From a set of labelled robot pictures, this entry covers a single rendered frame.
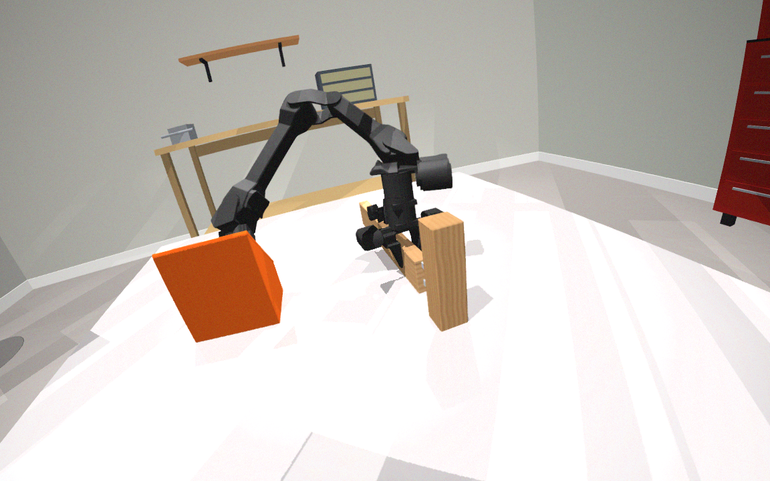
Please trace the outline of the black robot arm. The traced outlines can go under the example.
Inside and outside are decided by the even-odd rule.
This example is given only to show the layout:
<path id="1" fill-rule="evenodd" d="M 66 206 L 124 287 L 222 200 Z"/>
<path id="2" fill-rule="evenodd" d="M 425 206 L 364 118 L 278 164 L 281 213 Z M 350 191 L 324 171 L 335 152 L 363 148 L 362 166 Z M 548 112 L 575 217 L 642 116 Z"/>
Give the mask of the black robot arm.
<path id="1" fill-rule="evenodd" d="M 316 112 L 313 104 L 327 108 Z M 401 198 L 414 194 L 412 173 L 416 186 L 423 192 L 453 188 L 451 162 L 446 154 L 419 156 L 418 148 L 410 145 L 406 134 L 393 126 L 378 123 L 340 92 L 297 90 L 290 92 L 283 101 L 279 123 L 248 176 L 233 184 L 211 217 L 213 227 L 221 230 L 219 237 L 247 231 L 256 241 L 257 221 L 259 217 L 263 218 L 269 205 L 265 190 L 291 144 L 297 135 L 305 133 L 312 125 L 331 118 L 338 118 L 354 129 L 375 150 L 382 162 L 376 161 L 370 175 L 381 174 L 385 197 Z"/>

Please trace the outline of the wooden post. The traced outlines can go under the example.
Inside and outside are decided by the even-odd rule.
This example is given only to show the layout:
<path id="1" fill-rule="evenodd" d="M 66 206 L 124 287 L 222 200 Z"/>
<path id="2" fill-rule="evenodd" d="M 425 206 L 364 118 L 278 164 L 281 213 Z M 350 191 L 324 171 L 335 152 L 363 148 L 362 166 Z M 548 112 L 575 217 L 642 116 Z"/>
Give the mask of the wooden post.
<path id="1" fill-rule="evenodd" d="M 418 219 L 428 314 L 441 332 L 468 323 L 464 221 L 443 211 Z"/>

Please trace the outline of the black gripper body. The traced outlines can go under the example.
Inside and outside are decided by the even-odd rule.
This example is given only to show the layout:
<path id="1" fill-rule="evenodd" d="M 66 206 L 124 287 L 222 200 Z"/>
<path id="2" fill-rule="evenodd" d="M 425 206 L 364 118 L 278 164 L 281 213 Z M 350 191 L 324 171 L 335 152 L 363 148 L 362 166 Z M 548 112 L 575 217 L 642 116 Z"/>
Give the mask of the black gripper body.
<path id="1" fill-rule="evenodd" d="M 443 210 L 434 207 L 423 210 L 420 213 L 421 217 L 416 217 L 418 200 L 414 194 L 401 198 L 384 196 L 383 204 L 386 205 L 389 227 L 377 229 L 375 225 L 370 225 L 356 230 L 356 241 L 364 251 L 381 249 L 383 244 L 396 243 L 396 235 L 399 232 L 414 230 L 420 234 L 418 219 L 443 212 Z"/>

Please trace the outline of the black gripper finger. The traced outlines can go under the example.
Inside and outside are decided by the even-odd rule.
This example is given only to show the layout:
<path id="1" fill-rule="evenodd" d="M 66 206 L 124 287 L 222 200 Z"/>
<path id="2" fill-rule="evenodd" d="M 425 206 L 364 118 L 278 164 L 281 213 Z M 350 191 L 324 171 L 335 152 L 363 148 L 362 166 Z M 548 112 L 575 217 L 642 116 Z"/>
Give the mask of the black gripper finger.
<path id="1" fill-rule="evenodd" d="M 420 234 L 414 230 L 410 230 L 410 242 L 415 244 L 420 251 L 422 250 L 421 243 L 420 243 Z"/>
<path id="2" fill-rule="evenodd" d="M 403 268 L 401 244 L 396 240 L 396 243 L 389 244 L 389 245 L 383 244 L 383 247 L 385 247 L 385 249 L 391 250 L 391 252 L 394 255 L 394 258 L 398 263 L 398 266 L 400 266 L 400 268 Z"/>

